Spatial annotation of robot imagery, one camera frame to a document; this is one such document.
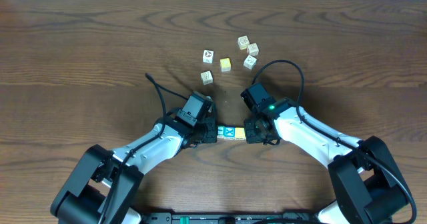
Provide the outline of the green block letter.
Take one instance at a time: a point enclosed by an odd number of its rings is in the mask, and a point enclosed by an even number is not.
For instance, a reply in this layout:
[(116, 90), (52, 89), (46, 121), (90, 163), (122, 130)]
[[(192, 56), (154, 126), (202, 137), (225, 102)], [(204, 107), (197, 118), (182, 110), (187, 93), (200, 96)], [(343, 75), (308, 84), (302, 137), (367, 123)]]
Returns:
[(217, 134), (217, 138), (218, 139), (223, 139), (224, 138), (224, 126), (218, 126), (218, 134)]

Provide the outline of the plain yellow wooden block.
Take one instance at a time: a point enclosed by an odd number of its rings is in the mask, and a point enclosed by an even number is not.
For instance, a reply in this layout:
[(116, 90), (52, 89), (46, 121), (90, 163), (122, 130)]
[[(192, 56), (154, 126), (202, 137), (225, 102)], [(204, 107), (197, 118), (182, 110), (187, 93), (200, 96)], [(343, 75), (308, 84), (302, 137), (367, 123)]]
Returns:
[(235, 140), (246, 140), (246, 133), (245, 129), (243, 127), (236, 127), (235, 129)]

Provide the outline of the blue block letter X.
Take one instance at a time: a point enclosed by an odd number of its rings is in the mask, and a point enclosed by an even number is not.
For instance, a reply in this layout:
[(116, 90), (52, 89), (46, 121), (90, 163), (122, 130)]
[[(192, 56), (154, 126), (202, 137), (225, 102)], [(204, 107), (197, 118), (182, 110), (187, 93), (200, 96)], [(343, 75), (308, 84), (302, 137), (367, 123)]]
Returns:
[(234, 140), (236, 136), (235, 127), (224, 127), (224, 139)]

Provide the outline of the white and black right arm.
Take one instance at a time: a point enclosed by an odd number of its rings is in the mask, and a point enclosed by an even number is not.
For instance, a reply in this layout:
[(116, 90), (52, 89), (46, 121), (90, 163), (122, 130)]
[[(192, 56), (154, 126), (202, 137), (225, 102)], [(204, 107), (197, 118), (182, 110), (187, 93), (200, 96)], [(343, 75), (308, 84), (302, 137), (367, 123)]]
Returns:
[(328, 170), (336, 199), (315, 214), (317, 223), (391, 223), (406, 206), (408, 222), (416, 220), (415, 200), (383, 140), (345, 135), (287, 98), (243, 94), (242, 99), (254, 115), (244, 122), (248, 143), (293, 143)]

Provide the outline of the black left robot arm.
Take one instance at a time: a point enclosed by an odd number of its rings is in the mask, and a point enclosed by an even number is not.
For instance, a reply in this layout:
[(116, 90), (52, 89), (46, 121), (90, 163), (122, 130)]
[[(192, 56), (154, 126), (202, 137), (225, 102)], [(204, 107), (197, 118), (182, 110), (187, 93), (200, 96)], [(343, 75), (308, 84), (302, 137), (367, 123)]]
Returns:
[(94, 145), (71, 172), (50, 212), (60, 223), (141, 223), (131, 203), (144, 175), (192, 144), (215, 143), (217, 133), (213, 115), (194, 126), (167, 116), (126, 146), (109, 151)]

